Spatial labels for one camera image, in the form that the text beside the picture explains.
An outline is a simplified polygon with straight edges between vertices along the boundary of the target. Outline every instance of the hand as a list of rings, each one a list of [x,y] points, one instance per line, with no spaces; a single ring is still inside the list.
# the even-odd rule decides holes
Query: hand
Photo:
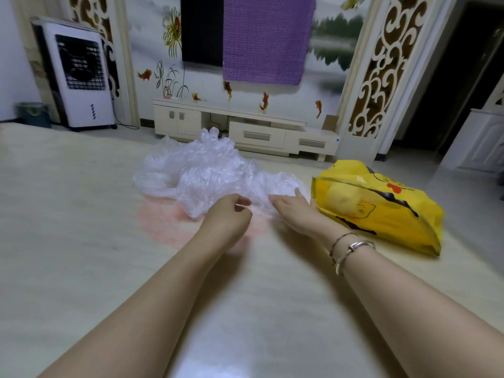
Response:
[[[237,193],[220,198],[205,215],[197,236],[212,242],[222,252],[233,247],[249,228],[251,201]]]
[[[270,195],[270,202],[294,231],[318,237],[320,229],[327,226],[328,220],[333,224],[332,220],[317,210],[313,199],[308,204],[299,188],[296,188],[295,193],[296,196]]]

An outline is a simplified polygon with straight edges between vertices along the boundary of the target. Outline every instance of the clear plastic bag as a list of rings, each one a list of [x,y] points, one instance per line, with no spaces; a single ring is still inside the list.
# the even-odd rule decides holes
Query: clear plastic bag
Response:
[[[154,146],[133,183],[142,193],[176,199],[193,219],[205,214],[221,197],[239,193],[262,213],[275,210],[268,195],[294,195],[299,188],[309,199],[301,180],[285,172],[271,174],[243,158],[229,138],[218,139],[217,128],[203,129],[199,140],[181,144],[168,136]]]

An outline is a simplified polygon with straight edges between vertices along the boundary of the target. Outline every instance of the person's left hand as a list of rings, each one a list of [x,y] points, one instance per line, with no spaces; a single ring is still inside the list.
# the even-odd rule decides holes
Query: person's left hand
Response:
[[[237,193],[220,198],[208,210],[197,236],[222,252],[228,251],[249,228],[252,212],[245,206],[250,204],[250,199]]]

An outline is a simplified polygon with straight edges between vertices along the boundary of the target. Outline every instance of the yellow bag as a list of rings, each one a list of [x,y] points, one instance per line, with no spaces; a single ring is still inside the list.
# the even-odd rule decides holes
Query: yellow bag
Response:
[[[312,181],[320,212],[365,231],[439,256],[443,210],[425,192],[373,173],[362,162],[338,160]]]

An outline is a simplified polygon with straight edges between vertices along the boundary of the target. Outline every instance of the purple cloth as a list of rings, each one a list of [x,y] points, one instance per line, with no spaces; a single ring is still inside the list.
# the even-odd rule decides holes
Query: purple cloth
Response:
[[[315,0],[224,0],[226,81],[299,85]]]

